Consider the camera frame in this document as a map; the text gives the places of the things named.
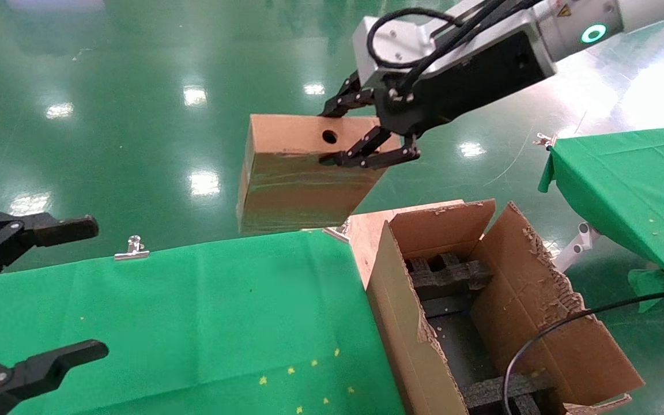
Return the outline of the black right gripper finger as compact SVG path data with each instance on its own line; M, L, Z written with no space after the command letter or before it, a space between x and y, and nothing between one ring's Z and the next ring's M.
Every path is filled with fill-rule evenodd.
M376 107L376 90L364 86L356 70L345 79L337 94L325 102L322 116L342 118L348 111L366 106Z
M327 166L383 169L421 157L421 151L417 147L418 136L416 134L405 135L403 145L399 149L376 153L392 137L392 134L392 131L382 128L382 126L375 126L350 149L322 155L319 163Z

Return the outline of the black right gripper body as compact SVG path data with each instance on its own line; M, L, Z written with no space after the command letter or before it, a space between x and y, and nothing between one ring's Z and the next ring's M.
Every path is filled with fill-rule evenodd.
M389 91L403 75L385 74L376 87L382 128L420 137L461 115L533 86L556 73L535 29L490 29L446 55L437 73L423 74L411 101L395 101Z

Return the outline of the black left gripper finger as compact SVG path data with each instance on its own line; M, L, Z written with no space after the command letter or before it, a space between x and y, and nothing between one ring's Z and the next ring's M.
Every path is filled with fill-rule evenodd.
M72 368L103 359L108 353L106 344L90 339L31 356L11 368L0 363L0 414L57 390Z
M13 216L0 211L0 273L34 247L52 247L95 238L99 225L90 215L57 220L49 213Z

